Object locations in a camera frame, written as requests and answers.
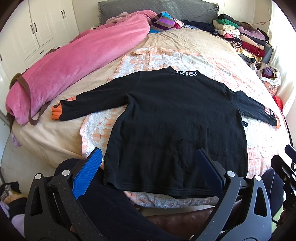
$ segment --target gray quilted headboard cover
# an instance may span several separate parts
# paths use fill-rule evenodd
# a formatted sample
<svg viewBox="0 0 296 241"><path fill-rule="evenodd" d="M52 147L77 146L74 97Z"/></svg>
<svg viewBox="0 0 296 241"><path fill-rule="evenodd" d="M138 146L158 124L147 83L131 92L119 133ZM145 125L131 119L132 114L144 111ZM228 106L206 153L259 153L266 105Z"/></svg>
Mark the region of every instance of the gray quilted headboard cover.
<svg viewBox="0 0 296 241"><path fill-rule="evenodd" d="M167 11L179 20L211 23L218 16L219 5L202 0L108 0L99 2L100 23L122 12L132 13L150 9L155 13Z"/></svg>

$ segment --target green folded garment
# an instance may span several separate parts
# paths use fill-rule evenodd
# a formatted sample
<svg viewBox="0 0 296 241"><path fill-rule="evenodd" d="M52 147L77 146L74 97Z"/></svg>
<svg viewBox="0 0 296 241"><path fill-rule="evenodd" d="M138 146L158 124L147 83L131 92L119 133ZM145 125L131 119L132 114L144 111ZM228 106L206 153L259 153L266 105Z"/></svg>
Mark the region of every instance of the green folded garment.
<svg viewBox="0 0 296 241"><path fill-rule="evenodd" d="M218 23L220 23L220 24L232 25L232 26L234 26L235 28L238 28L238 27L239 27L237 24L235 24L235 23L233 23L233 22L231 22L231 21L229 21L229 20L227 20L227 19L225 19L225 18L223 18L223 19L216 19L216 21L217 21Z"/></svg>

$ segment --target drawer handle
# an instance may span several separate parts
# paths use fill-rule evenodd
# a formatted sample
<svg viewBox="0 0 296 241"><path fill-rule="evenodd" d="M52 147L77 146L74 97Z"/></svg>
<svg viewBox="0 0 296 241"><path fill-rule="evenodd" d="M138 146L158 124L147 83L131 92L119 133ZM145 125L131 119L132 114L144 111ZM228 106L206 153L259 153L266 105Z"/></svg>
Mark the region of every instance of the drawer handle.
<svg viewBox="0 0 296 241"><path fill-rule="evenodd" d="M34 25L35 25L35 29L36 29L36 32L37 32L37 27L36 27L36 23L34 23Z"/></svg>
<svg viewBox="0 0 296 241"><path fill-rule="evenodd" d="M30 26L31 26L31 29L32 29L32 34L34 34L34 30L33 30L33 27L32 27L32 25L30 24Z"/></svg>

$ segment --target white curtain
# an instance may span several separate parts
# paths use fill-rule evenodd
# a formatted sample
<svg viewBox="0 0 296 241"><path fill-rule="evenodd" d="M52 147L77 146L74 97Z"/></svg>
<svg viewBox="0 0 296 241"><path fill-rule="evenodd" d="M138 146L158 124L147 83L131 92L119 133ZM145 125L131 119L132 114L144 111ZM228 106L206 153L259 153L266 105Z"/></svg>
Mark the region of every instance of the white curtain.
<svg viewBox="0 0 296 241"><path fill-rule="evenodd" d="M281 86L276 95L284 103L283 115L286 116L296 97L296 32L274 1L271 2L268 36L274 49L269 65L280 71Z"/></svg>

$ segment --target striped pillow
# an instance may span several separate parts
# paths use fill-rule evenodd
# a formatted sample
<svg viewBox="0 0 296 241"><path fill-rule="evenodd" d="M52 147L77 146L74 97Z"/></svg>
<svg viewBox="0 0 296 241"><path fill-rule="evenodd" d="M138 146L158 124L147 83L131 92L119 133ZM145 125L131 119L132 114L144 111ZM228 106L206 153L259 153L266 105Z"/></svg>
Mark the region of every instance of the striped pillow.
<svg viewBox="0 0 296 241"><path fill-rule="evenodd" d="M159 33L162 31L169 30L175 25L175 21L172 17L165 11L157 14L151 21L150 24L150 34Z"/></svg>

